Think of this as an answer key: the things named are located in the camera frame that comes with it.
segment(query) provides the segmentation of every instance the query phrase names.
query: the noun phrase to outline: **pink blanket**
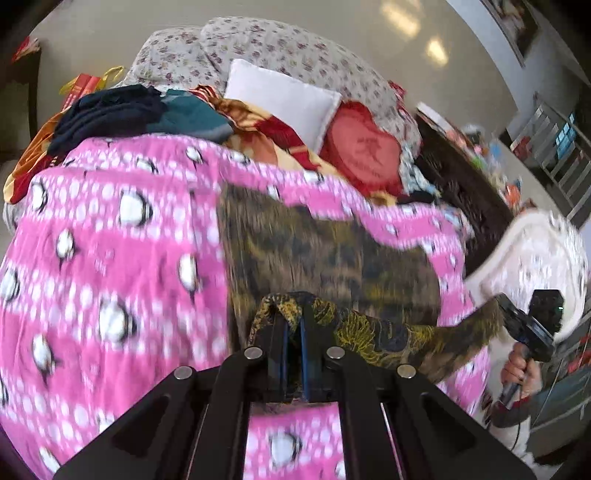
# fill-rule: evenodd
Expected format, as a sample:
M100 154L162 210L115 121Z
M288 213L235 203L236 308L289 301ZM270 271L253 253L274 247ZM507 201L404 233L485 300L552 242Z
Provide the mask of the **pink blanket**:
M315 215L356 215L394 248L422 245L440 279L438 324L473 310L451 212L373 209L338 179L256 164L192 137L86 140L64 166L34 178L0 268L0 424L39 478L51 478L175 367L208 368L227 356L215 212L225 181L278 193ZM485 349L441 388L471 412L487 371ZM251 419L249 437L258 440L256 448L250 440L245 478L286 475L268 468L267 425L304 416L311 439L318 431L328 441L304 445L299 464L308 459L306 472L319 472L342 460L336 406L310 412Z

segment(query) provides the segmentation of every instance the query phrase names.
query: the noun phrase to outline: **hand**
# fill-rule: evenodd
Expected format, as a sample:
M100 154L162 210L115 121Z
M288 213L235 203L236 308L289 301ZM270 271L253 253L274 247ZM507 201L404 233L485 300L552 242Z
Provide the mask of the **hand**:
M509 354L509 360L501 371L501 383L519 383L522 385L518 398L525 398L538 393L542 389L542 374L540 366L534 360L529 362L524 358L525 345L516 343Z

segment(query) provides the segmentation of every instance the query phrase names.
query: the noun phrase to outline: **metal railing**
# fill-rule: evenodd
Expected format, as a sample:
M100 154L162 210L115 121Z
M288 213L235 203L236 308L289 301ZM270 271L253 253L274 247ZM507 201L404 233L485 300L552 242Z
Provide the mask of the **metal railing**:
M547 179L542 183L548 194L563 215L580 228L591 213L591 157L588 154L591 153L591 141L569 117L552 108L538 95L534 96L534 101L537 106L535 112L510 149L515 152L520 147L521 151L529 152L524 164L534 173L541 170ZM557 140L561 133L564 135L566 125L569 126L569 141L566 142L569 146L566 151L560 152L559 157L561 141ZM524 138L529 138L525 145Z

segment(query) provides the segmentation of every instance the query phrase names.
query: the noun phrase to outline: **brown patterned cloth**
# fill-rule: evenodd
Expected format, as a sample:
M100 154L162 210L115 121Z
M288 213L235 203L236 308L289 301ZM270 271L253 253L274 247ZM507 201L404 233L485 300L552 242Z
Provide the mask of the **brown patterned cloth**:
M309 291L374 317L437 324L439 279L421 248L380 245L355 220L315 219L304 206L233 185L219 197L217 218L242 347L270 293ZM235 340L231 324L230 332Z
M291 341L299 344L296 333L306 305L311 305L316 323L333 332L335 345L358 353L376 367L411 364L433 383L464 366L502 326L502 313L494 299L455 327L432 327L410 325L404 319L380 320L300 291L261 300L249 343L255 342L257 333L279 312L289 324Z

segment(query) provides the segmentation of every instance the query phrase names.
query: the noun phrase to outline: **white plush chair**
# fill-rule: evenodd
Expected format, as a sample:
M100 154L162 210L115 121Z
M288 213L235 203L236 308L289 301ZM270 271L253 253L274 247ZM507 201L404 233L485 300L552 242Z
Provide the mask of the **white plush chair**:
M492 255L466 279L466 286L477 307L504 293L526 313L534 290L560 290L563 319L554 337L559 342L579 324L586 281L587 256L578 231L561 216L528 210L513 220ZM489 346L489 389L493 395L501 390L499 373L514 342L504 331Z

